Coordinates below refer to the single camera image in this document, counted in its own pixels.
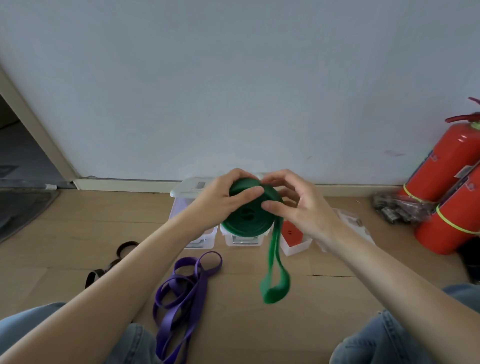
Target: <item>right hand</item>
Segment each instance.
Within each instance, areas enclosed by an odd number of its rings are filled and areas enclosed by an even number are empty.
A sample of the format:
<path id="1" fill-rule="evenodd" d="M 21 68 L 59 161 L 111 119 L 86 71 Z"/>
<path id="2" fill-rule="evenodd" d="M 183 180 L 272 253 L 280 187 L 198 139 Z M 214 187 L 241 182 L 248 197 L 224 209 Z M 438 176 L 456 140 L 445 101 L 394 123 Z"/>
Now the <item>right hand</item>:
<path id="1" fill-rule="evenodd" d="M 304 234 L 319 239 L 327 246 L 335 243 L 338 233 L 346 228 L 317 187 L 290 170 L 267 174 L 262 184 L 284 186 L 280 195 L 291 201 L 265 201 L 262 208 L 291 221 Z"/>

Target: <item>hand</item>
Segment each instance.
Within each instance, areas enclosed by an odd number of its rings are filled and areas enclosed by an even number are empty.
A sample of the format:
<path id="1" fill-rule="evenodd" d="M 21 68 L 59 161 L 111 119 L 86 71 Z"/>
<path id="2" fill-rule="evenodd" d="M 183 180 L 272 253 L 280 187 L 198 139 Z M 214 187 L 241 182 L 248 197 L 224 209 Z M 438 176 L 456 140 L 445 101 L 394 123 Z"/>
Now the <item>hand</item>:
<path id="1" fill-rule="evenodd" d="M 227 174 L 215 178 L 205 187 L 198 198 L 183 211 L 183 217 L 198 225 L 199 229 L 201 229 L 201 234 L 203 234 L 204 231 L 225 221 L 240 206 L 263 195 L 264 188 L 257 186 L 230 197 L 230 187 L 240 178 L 258 179 L 239 168 L 235 168 Z"/>
<path id="2" fill-rule="evenodd" d="M 265 201 L 262 208 L 295 224 L 304 234 L 330 246 L 346 227 L 313 183 L 290 170 L 279 170 L 264 177 L 262 184 L 285 186 L 280 195 L 292 201 Z"/>

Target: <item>purple resistance band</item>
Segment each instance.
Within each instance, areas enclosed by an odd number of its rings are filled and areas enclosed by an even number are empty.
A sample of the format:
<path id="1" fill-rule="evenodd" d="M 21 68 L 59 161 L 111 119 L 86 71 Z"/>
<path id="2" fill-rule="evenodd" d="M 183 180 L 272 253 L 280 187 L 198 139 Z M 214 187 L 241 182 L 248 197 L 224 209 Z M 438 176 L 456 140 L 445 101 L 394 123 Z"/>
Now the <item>purple resistance band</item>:
<path id="1" fill-rule="evenodd" d="M 200 260 L 209 253 L 215 253 L 220 257 L 218 266 L 205 270 L 200 264 Z M 220 270 L 223 264 L 222 256 L 214 251 L 206 252 L 200 258 L 192 256 L 179 259 L 174 267 L 173 274 L 158 288 L 155 295 L 155 303 L 153 306 L 153 318 L 158 326 L 156 335 L 156 355 L 165 364 L 174 364 L 180 353 L 182 345 L 185 343 L 185 352 L 181 363 L 187 362 L 188 346 L 193 331 L 200 321 L 200 315 L 204 307 L 207 295 L 208 277 L 214 275 Z M 194 266 L 194 272 L 190 276 L 177 274 L 176 271 L 182 267 Z M 168 304 L 163 304 L 162 300 L 166 295 L 172 292 L 177 298 Z M 158 309 L 163 307 L 167 313 L 161 323 L 156 320 Z M 174 320 L 175 315 L 180 311 L 180 316 Z M 167 349 L 170 340 L 176 329 L 182 324 L 187 324 L 187 330 L 181 343 L 167 357 Z"/>

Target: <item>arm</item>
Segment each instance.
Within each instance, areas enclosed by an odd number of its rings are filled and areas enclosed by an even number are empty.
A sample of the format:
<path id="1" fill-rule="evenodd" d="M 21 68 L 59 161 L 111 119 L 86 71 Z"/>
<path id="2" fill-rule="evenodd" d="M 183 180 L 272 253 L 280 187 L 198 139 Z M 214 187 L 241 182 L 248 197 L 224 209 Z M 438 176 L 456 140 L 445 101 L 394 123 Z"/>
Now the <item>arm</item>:
<path id="1" fill-rule="evenodd" d="M 289 170 L 271 173 L 262 183 L 285 186 L 281 195 L 294 201 L 268 201 L 262 207 L 322 240 L 440 363 L 478 362 L 480 314 L 357 235 L 313 184 Z"/>
<path id="2" fill-rule="evenodd" d="M 243 177 L 255 178 L 233 170 L 215 179 L 186 210 L 6 351 L 0 364 L 103 363 L 182 249 L 263 194 L 254 187 L 230 197 L 230 186 Z"/>

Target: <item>yellow strap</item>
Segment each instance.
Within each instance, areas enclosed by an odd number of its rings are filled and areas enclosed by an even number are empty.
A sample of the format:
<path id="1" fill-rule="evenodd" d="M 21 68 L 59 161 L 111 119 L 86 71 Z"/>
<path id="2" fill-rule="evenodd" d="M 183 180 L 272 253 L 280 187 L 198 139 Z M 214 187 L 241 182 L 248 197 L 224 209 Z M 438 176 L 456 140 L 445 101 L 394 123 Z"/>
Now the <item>yellow strap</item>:
<path id="1" fill-rule="evenodd" d="M 462 232 L 466 232 L 467 234 L 472 234 L 472 235 L 478 235 L 478 232 L 473 232 L 473 231 L 470 231 L 470 230 L 465 230 L 464 228 L 461 228 L 457 225 L 455 225 L 454 223 L 452 223 L 451 221 L 449 221 L 445 216 L 443 216 L 443 214 L 440 212 L 440 208 L 439 206 L 437 206 L 437 214 L 438 216 L 440 216 L 440 218 L 445 221 L 448 225 L 450 225 L 452 228 L 455 228 L 457 230 L 460 230 Z"/>
<path id="2" fill-rule="evenodd" d="M 420 200 L 418 197 L 415 197 L 414 195 L 412 195 L 412 194 L 410 193 L 410 191 L 407 190 L 407 185 L 406 185 L 406 184 L 403 185 L 403 189 L 405 190 L 405 192 L 407 193 L 407 195 L 409 195 L 409 196 L 410 196 L 411 198 L 413 198 L 414 200 L 417 200 L 417 201 L 419 201 L 419 202 L 422 202 L 423 204 L 426 202 L 426 201 Z"/>

